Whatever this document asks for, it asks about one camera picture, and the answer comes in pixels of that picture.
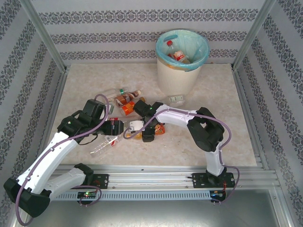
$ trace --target white plastic container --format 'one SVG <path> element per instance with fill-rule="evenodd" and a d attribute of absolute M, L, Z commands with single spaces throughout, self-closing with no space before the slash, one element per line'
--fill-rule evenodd
<path fill-rule="evenodd" d="M 160 90 L 167 96 L 187 95 L 195 85 L 201 67 L 185 72 L 183 70 L 171 69 L 157 59 L 158 85 Z"/>

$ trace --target gray metal floor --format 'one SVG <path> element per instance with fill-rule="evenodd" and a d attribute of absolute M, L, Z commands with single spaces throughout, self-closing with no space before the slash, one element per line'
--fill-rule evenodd
<path fill-rule="evenodd" d="M 54 201 L 31 227 L 276 227 L 266 190 L 236 191 L 222 206 L 210 201 L 103 201 L 80 207 Z"/>

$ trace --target bottle in trash can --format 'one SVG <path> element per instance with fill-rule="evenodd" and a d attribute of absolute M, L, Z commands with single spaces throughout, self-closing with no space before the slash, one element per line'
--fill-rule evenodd
<path fill-rule="evenodd" d="M 99 157 L 100 155 L 104 155 L 106 151 L 111 149 L 114 145 L 116 145 L 122 138 L 122 135 L 118 136 L 104 136 L 100 140 L 100 145 L 97 146 L 93 151 L 90 152 L 92 157 Z"/>
<path fill-rule="evenodd" d="M 168 56 L 184 64 L 190 64 L 185 54 L 182 51 L 178 51 L 171 40 L 167 41 L 167 46 L 169 46 Z"/>
<path fill-rule="evenodd" d="M 138 97 L 140 94 L 141 94 L 141 91 L 137 90 L 132 93 L 126 93 L 126 94 L 123 94 L 122 96 L 118 96 L 117 98 L 115 98 L 116 105 L 118 107 L 121 107 L 121 106 L 125 105 L 126 103 L 129 103 L 130 101 L 132 101 L 134 98 Z"/>
<path fill-rule="evenodd" d="M 145 98 L 141 97 L 137 100 L 130 101 L 126 103 L 124 106 L 121 107 L 121 113 L 123 116 L 127 116 L 134 111 L 134 105 L 139 101 L 142 100 L 145 102 Z"/>
<path fill-rule="evenodd" d="M 117 96 L 121 96 L 127 92 L 128 92 L 128 89 L 126 87 L 123 87 L 121 89 L 110 89 L 105 92 L 102 92 L 102 94 L 106 96 L 106 98 L 108 99 L 109 102 L 111 102 Z"/>

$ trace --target wire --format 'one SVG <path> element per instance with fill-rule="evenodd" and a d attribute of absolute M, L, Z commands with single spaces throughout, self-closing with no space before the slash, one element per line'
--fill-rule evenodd
<path fill-rule="evenodd" d="M 90 144 L 90 143 L 92 143 L 92 142 L 94 142 L 96 139 L 98 138 L 98 134 L 96 135 L 96 137 L 95 138 L 93 138 L 92 139 L 92 141 L 90 141 L 90 142 L 87 142 L 87 143 L 83 143 L 83 144 L 79 144 L 79 145 L 88 145 L 88 144 Z"/>
<path fill-rule="evenodd" d="M 205 115 L 201 115 L 201 114 L 197 114 L 197 113 L 189 113 L 188 111 L 184 111 L 184 110 L 178 110 L 178 109 L 168 108 L 168 109 L 161 110 L 161 111 L 159 111 L 158 113 L 156 113 L 153 117 L 151 117 L 151 119 L 150 119 L 150 120 L 149 120 L 141 129 L 140 129 L 140 130 L 136 131 L 136 132 L 135 132 L 133 135 L 131 135 L 130 137 L 126 137 L 126 136 L 125 136 L 126 132 L 130 129 L 130 127 L 127 128 L 127 129 L 124 131 L 124 133 L 123 133 L 123 138 L 126 139 L 126 140 L 129 140 L 129 139 L 135 137 L 137 134 L 139 134 L 140 132 L 142 132 L 142 130 L 145 129 L 145 128 L 148 126 L 148 124 L 149 124 L 154 118 L 156 118 L 158 115 L 160 115 L 161 113 L 164 113 L 164 112 L 177 112 L 177 113 L 180 113 L 180 114 L 182 113 L 182 114 L 186 114 L 186 115 L 189 115 L 189 116 L 195 116 L 195 117 L 206 118 L 206 119 L 212 120 L 212 121 L 214 121 L 214 122 L 218 122 L 219 124 L 223 125 L 223 126 L 226 128 L 226 130 L 228 131 L 228 138 L 227 138 L 227 140 L 219 147 L 219 160 L 220 160 L 220 164 L 221 164 L 222 166 L 224 166 L 224 167 L 226 167 L 226 168 L 233 168 L 233 169 L 235 169 L 235 170 L 237 171 L 237 173 L 238 173 L 238 176 L 237 176 L 237 180 L 236 180 L 235 186 L 233 187 L 233 189 L 232 189 L 231 193 L 229 194 L 229 196 L 228 196 L 224 201 L 221 202 L 221 201 L 219 201 L 219 200 L 212 199 L 212 200 L 214 200 L 214 201 L 220 202 L 220 203 L 219 203 L 220 205 L 221 205 L 221 203 L 226 202 L 226 201 L 232 196 L 232 194 L 234 193 L 234 191 L 235 191 L 235 189 L 236 189 L 236 187 L 237 187 L 237 185 L 238 185 L 238 182 L 239 182 L 239 179 L 240 179 L 240 171 L 239 171 L 239 169 L 238 169 L 237 167 L 235 167 L 235 166 L 227 166 L 227 165 L 223 164 L 223 161 L 222 161 L 222 148 L 225 147 L 225 146 L 231 141 L 231 139 L 232 139 L 232 131 L 231 131 L 231 129 L 227 126 L 227 124 L 225 124 L 224 122 L 222 122 L 222 121 L 220 121 L 220 120 L 218 120 L 218 119 L 216 119 L 216 118 L 213 118 L 213 117 L 209 117 L 209 116 L 205 116 Z"/>
<path fill-rule="evenodd" d="M 42 161 L 42 160 L 43 160 L 43 159 L 44 159 L 52 150 L 54 150 L 57 146 L 59 146 L 59 145 L 65 143 L 65 142 L 67 142 L 67 141 L 74 140 L 74 139 L 76 139 L 76 138 L 79 138 L 79 137 L 82 137 L 82 136 L 86 136 L 86 135 L 92 133 L 93 131 L 97 130 L 97 129 L 105 122 L 105 120 L 107 119 L 107 117 L 108 117 L 108 111 L 109 111 L 109 101 L 108 101 L 108 99 L 106 98 L 106 96 L 105 96 L 105 95 L 102 95 L 102 94 L 96 95 L 95 100 L 96 100 L 99 96 L 102 96 L 102 97 L 105 99 L 105 101 L 106 101 L 106 111 L 105 111 L 105 116 L 104 116 L 103 120 L 102 120 L 95 128 L 93 128 L 93 129 L 91 129 L 91 130 L 89 130 L 89 131 L 87 131 L 87 132 L 81 133 L 81 134 L 79 134 L 79 135 L 72 136 L 72 137 L 69 137 L 69 138 L 67 138 L 67 139 L 64 139 L 64 140 L 62 140 L 62 141 L 56 143 L 55 145 L 53 145 L 51 148 L 49 148 L 49 149 L 48 149 L 48 150 L 47 150 L 47 151 L 46 151 L 46 152 L 37 160 L 37 162 L 35 163 L 35 165 L 33 166 L 33 168 L 32 168 L 32 169 L 30 170 L 30 172 L 28 173 L 28 175 L 27 175 L 25 181 L 23 182 L 23 184 L 21 185 L 21 187 L 20 187 L 20 189 L 19 189 L 19 191 L 18 191 L 17 197 L 16 197 L 15 212 L 16 212 L 17 220 L 18 220 L 18 222 L 19 222 L 20 225 L 22 225 L 22 226 L 28 226 L 28 225 L 33 221 L 33 218 L 31 218 L 31 219 L 29 220 L 29 222 L 27 222 L 27 223 L 25 223 L 25 222 L 22 221 L 21 216 L 20 216 L 20 212 L 19 212 L 19 202 L 20 202 L 20 197 L 21 197 L 21 194 L 22 194 L 23 189 L 25 188 L 27 182 L 30 180 L 30 177 L 32 176 L 32 174 L 33 174 L 33 172 L 35 171 L 35 169 L 37 168 L 37 166 L 41 163 L 41 161 Z"/>
<path fill-rule="evenodd" d="M 81 197 L 81 198 L 80 198 L 80 201 L 79 201 L 80 206 L 89 207 L 89 206 L 91 206 L 91 205 L 94 205 L 94 204 L 95 204 L 96 202 L 98 202 L 98 201 L 101 199 L 101 197 L 102 197 L 102 191 L 101 191 L 101 189 L 98 188 L 97 186 L 92 186 L 92 185 L 85 185 L 85 186 L 84 186 L 84 185 L 80 185 L 80 186 L 73 187 L 72 189 L 77 189 L 77 188 L 94 188 L 94 189 L 96 189 L 96 192 L 97 192 L 97 191 L 100 192 L 99 197 L 98 197 L 96 200 L 94 200 L 93 202 L 91 202 L 90 204 L 82 204 L 81 201 L 82 201 L 82 199 L 84 199 L 85 197 Z"/>

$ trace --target red bottle cap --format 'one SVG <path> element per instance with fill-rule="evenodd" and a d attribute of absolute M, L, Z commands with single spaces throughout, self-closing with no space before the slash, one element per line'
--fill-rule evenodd
<path fill-rule="evenodd" d="M 172 41 L 168 40 L 166 44 L 167 44 L 167 46 L 171 46 L 172 45 Z"/>

